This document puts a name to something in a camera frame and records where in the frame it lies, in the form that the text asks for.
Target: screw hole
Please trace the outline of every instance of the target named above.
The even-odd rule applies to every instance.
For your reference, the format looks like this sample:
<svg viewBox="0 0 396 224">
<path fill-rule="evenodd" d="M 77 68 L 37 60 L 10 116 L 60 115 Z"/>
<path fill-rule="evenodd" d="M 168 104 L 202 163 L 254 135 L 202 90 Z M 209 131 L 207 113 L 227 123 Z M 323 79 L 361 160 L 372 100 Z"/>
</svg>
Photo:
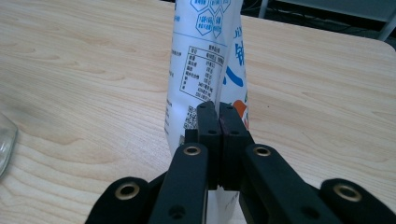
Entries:
<svg viewBox="0 0 396 224">
<path fill-rule="evenodd" d="M 302 207 L 301 212 L 309 219 L 318 219 L 320 213 L 312 207 Z"/>
<path fill-rule="evenodd" d="M 169 209 L 169 216 L 174 219 L 182 219 L 186 215 L 186 210 L 184 209 L 183 206 L 180 205 L 174 205 Z"/>
<path fill-rule="evenodd" d="M 184 154 L 189 156 L 195 156 L 201 153 L 201 149 L 198 147 L 186 147 L 184 148 Z"/>
<path fill-rule="evenodd" d="M 258 156 L 270 156 L 271 155 L 271 151 L 268 148 L 265 147 L 255 147 L 253 149 L 254 153 L 256 153 L 256 155 Z"/>
<path fill-rule="evenodd" d="M 332 189 L 338 196 L 350 202 L 356 203 L 361 200 L 361 194 L 348 185 L 337 184 Z"/>
<path fill-rule="evenodd" d="M 124 183 L 116 189 L 116 197 L 125 201 L 134 198 L 139 193 L 139 186 L 135 182 Z"/>
</svg>

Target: wooden table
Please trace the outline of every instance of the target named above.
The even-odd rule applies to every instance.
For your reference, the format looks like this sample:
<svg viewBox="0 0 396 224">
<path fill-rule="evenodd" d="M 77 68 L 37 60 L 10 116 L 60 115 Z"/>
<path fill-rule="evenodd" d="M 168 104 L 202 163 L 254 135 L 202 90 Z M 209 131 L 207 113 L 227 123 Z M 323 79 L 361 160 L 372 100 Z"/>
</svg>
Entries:
<svg viewBox="0 0 396 224">
<path fill-rule="evenodd" d="M 168 168 L 173 8 L 158 0 L 0 4 L 0 111 L 19 138 L 1 223 L 83 223 L 113 181 Z M 250 130 L 309 184 L 342 177 L 396 210 L 396 53 L 243 18 Z M 237 208 L 231 223 L 244 223 Z"/>
</svg>

